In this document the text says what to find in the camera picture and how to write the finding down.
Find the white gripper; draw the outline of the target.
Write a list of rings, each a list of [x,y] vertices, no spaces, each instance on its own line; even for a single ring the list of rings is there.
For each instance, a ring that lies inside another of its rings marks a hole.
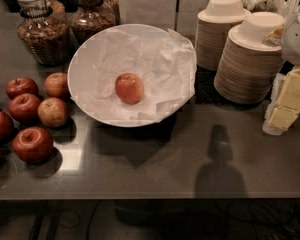
[[[300,5],[285,24],[281,52],[286,61],[298,66],[286,75],[278,73],[273,83],[262,130],[275,136],[286,132],[300,115]]]

